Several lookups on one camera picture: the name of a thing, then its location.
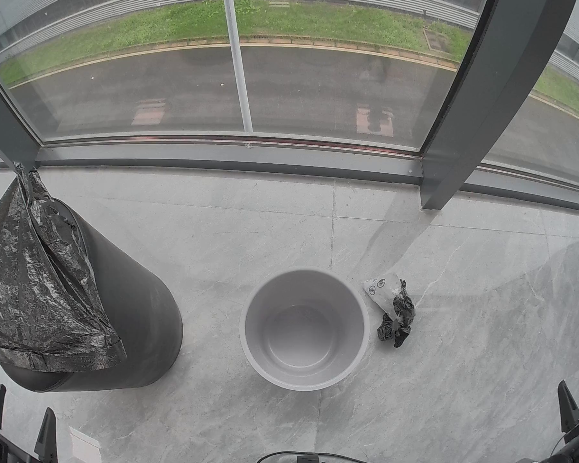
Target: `crumpled black plastic bag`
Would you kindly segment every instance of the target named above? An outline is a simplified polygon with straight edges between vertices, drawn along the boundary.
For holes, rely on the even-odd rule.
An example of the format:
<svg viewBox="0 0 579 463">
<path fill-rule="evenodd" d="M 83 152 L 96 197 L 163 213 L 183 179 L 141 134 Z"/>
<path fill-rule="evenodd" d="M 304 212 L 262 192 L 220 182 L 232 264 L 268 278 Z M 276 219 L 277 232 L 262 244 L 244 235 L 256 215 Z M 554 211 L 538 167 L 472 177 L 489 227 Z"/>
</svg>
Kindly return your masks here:
<svg viewBox="0 0 579 463">
<path fill-rule="evenodd" d="M 0 200 L 0 362 L 82 372 L 126 359 L 74 222 L 36 169 L 16 164 Z"/>
<path fill-rule="evenodd" d="M 391 319 L 385 313 L 382 317 L 381 325 L 377 328 L 377 337 L 380 341 L 391 340 L 394 338 L 394 347 L 399 348 L 410 333 L 410 324 L 416 317 L 416 310 L 412 299 L 406 291 L 406 282 L 400 280 L 401 291 L 394 297 L 394 313 L 397 317 Z"/>
</svg>

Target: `green lawn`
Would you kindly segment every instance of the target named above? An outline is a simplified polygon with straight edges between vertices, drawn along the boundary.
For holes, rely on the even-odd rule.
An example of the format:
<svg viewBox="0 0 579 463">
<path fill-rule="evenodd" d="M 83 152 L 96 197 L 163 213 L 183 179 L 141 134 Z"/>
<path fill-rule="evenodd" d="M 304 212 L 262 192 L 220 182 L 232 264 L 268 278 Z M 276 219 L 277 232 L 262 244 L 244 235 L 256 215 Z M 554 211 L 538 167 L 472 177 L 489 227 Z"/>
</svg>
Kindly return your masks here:
<svg viewBox="0 0 579 463">
<path fill-rule="evenodd" d="M 325 40 L 361 41 L 428 52 L 423 27 L 448 40 L 447 58 L 460 62 L 471 33 L 441 22 L 360 5 L 234 0 L 240 35 L 308 36 Z M 38 73 L 90 57 L 113 54 L 131 46 L 191 38 L 227 37 L 223 1 L 168 5 L 136 12 L 55 38 L 0 65 L 0 76 L 16 84 Z M 547 67 L 535 89 L 579 112 L 579 84 Z"/>
</svg>

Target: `road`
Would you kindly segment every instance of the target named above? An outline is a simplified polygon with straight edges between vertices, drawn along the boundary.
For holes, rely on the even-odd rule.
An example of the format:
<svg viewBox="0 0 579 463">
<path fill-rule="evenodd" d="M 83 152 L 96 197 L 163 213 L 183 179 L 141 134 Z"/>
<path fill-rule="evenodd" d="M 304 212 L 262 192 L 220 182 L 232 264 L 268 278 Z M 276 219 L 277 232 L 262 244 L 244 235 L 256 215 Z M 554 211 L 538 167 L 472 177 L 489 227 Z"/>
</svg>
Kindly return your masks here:
<svg viewBox="0 0 579 463">
<path fill-rule="evenodd" d="M 243 47 L 257 132 L 419 149 L 454 72 L 341 50 Z M 12 89 L 44 139 L 133 130 L 241 131 L 230 49 L 78 67 Z M 528 98 L 488 159 L 579 181 L 579 120 Z"/>
</svg>

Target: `garbage bag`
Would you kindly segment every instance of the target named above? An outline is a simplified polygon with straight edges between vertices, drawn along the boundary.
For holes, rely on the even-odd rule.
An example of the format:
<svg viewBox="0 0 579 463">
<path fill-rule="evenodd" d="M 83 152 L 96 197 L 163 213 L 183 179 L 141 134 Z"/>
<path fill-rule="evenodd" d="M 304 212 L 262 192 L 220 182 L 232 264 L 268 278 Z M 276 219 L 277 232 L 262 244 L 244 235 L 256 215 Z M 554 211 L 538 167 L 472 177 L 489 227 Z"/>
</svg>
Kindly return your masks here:
<svg viewBox="0 0 579 463">
<path fill-rule="evenodd" d="M 118 365 L 126 352 L 75 222 L 36 169 L 15 168 L 0 200 L 0 362 L 42 372 Z"/>
<path fill-rule="evenodd" d="M 409 336 L 410 324 L 416 316 L 406 282 L 391 274 L 364 282 L 363 289 L 384 311 L 381 325 L 377 328 L 378 339 L 386 341 L 394 338 L 394 347 L 399 348 Z"/>
</svg>

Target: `manhole cover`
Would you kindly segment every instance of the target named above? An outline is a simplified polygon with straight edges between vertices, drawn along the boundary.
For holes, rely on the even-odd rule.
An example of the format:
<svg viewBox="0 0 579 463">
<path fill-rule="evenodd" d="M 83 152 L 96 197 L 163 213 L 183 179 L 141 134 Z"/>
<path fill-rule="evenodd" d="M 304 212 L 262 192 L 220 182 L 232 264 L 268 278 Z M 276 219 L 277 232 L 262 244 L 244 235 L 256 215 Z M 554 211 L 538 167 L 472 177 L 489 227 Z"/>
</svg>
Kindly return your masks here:
<svg viewBox="0 0 579 463">
<path fill-rule="evenodd" d="M 425 38 L 427 39 L 429 50 L 450 53 L 450 42 L 448 42 L 448 38 L 445 35 L 441 33 L 435 33 L 425 28 L 423 28 L 422 31 L 424 32 Z"/>
</svg>

